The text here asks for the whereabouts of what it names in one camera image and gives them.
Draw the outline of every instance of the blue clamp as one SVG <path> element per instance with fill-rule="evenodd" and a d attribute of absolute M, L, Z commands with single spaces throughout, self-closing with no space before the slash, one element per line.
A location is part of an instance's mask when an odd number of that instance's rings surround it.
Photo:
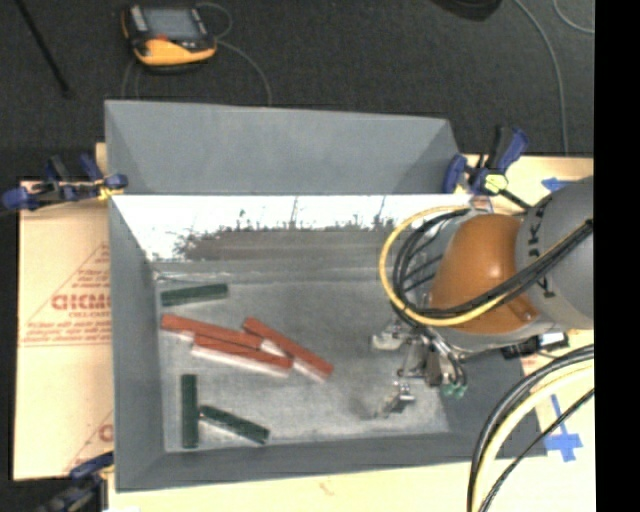
<path fill-rule="evenodd" d="M 123 174 L 104 177 L 88 153 L 80 155 L 80 165 L 88 182 L 70 183 L 71 173 L 58 155 L 52 156 L 44 168 L 45 179 L 27 189 L 16 187 L 2 194 L 2 205 L 7 210 L 37 210 L 56 203 L 80 201 L 124 189 L 129 180 Z"/>
<path fill-rule="evenodd" d="M 476 167 L 469 166 L 467 158 L 460 153 L 456 154 L 445 172 L 442 192 L 452 194 L 459 185 L 472 195 L 495 196 L 505 190 L 507 169 L 529 145 L 529 138 L 519 128 L 511 129 L 510 138 L 505 131 L 504 127 L 498 127 L 491 153 Z"/>
<path fill-rule="evenodd" d="M 104 492 L 104 480 L 99 471 L 113 463 L 113 452 L 107 452 L 72 469 L 69 476 L 73 485 L 56 494 L 46 504 L 36 507 L 35 512 L 77 512 L 89 503 L 100 489 Z"/>

